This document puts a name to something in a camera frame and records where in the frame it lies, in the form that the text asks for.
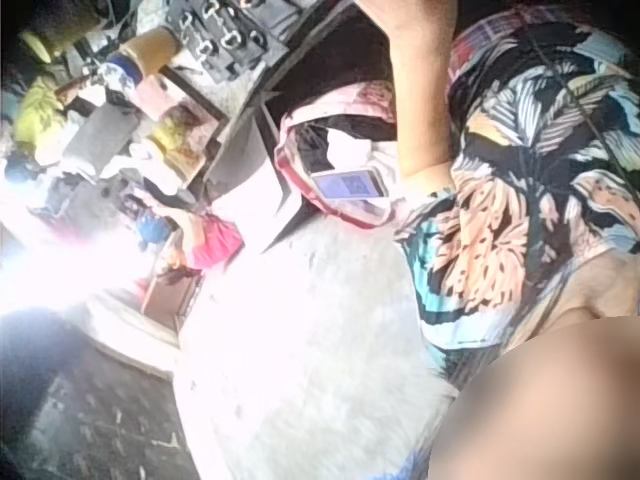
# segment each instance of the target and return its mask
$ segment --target concrete floor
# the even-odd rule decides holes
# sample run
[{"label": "concrete floor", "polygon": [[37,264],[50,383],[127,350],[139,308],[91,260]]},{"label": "concrete floor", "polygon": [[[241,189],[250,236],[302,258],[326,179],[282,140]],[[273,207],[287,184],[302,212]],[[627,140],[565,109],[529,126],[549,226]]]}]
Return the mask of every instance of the concrete floor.
[{"label": "concrete floor", "polygon": [[203,480],[400,469],[448,389],[430,373],[391,238],[319,216],[209,275],[175,384]]}]

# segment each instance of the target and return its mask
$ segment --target fabric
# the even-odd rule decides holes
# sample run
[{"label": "fabric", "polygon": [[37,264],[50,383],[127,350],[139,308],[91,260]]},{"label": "fabric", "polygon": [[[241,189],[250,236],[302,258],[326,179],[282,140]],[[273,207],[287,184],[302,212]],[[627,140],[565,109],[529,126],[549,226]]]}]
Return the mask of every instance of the fabric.
[{"label": "fabric", "polygon": [[515,10],[507,10],[491,15],[475,23],[456,38],[449,61],[449,86],[458,79],[475,54],[520,28],[522,23],[520,15],[529,24],[586,22],[586,19],[580,18],[579,13],[575,11],[568,13],[559,5],[521,6],[519,11],[520,14]]},{"label": "fabric", "polygon": [[543,298],[562,272],[605,251],[640,253],[640,64],[584,26],[539,23],[528,31],[624,178],[527,31],[501,37],[463,67],[449,96],[460,133],[455,191],[425,199],[398,234],[423,334],[459,388],[500,353],[523,295]]},{"label": "fabric", "polygon": [[378,135],[393,136],[395,131],[395,114],[393,111],[393,91],[388,82],[365,82],[339,88],[314,100],[312,103],[297,108],[282,118],[280,126],[280,142],[275,149],[275,164],[287,179],[292,189],[300,191],[311,203],[323,212],[363,229],[372,229],[389,223],[394,217],[394,205],[387,202],[380,207],[364,200],[327,200],[325,199],[310,174],[328,170],[329,162],[325,162],[327,146],[326,129],[331,122],[338,130],[352,129],[358,124],[345,118],[331,120],[332,117],[370,117],[373,120],[364,127],[358,126],[362,132],[371,132],[372,123],[388,123],[388,128],[375,127]]},{"label": "fabric", "polygon": [[136,229],[145,244],[160,244],[166,242],[173,229],[169,222],[159,217],[151,210],[143,212],[136,221]]},{"label": "fabric", "polygon": [[244,243],[236,227],[218,217],[206,215],[201,225],[204,229],[204,243],[185,252],[189,268],[208,270],[229,260]]},{"label": "fabric", "polygon": [[62,109],[55,92],[42,78],[36,79],[22,100],[14,121],[14,140],[33,153],[54,144],[66,124]]}]

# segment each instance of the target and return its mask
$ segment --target metal hook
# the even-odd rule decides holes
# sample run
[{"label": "metal hook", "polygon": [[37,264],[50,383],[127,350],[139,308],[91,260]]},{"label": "metal hook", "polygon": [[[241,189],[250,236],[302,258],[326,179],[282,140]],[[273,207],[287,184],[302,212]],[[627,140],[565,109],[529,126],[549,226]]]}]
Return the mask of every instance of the metal hook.
[{"label": "metal hook", "polygon": [[186,30],[193,23],[193,15],[189,12],[184,12],[182,17],[180,17],[180,30]]},{"label": "metal hook", "polygon": [[242,45],[242,34],[238,30],[233,30],[225,34],[220,40],[220,45],[222,45],[227,50],[235,50],[236,48]]},{"label": "metal hook", "polygon": [[264,35],[257,30],[251,30],[249,38],[253,40],[259,47],[265,47],[267,45],[267,40],[264,38]]}]

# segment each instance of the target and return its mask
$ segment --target tropical leaf print fabric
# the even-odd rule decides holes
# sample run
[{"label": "tropical leaf print fabric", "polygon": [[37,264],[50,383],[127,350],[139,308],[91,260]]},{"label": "tropical leaf print fabric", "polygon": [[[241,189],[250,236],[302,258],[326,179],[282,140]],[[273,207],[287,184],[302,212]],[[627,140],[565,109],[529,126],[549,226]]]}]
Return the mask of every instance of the tropical leaf print fabric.
[{"label": "tropical leaf print fabric", "polygon": [[563,269],[640,253],[638,71],[602,32],[548,23],[477,52],[452,86],[454,192],[412,212],[398,239],[423,333],[454,384],[499,352],[524,297],[548,293]]}]

